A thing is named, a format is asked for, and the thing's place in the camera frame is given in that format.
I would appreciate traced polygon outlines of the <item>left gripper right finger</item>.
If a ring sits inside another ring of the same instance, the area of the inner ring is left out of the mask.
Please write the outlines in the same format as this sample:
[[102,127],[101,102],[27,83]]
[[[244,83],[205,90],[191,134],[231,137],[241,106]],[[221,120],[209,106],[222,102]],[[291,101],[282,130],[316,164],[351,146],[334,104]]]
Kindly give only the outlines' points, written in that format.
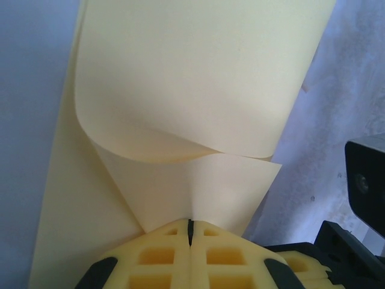
[[303,288],[276,253],[203,221],[191,221],[191,288]]

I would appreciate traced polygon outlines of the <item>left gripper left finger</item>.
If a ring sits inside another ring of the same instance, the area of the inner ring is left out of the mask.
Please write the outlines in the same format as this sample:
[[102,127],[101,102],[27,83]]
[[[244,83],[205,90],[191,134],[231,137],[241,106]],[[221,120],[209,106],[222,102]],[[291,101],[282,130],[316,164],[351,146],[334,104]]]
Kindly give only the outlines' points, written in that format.
[[103,253],[77,288],[190,288],[188,221],[179,220]]

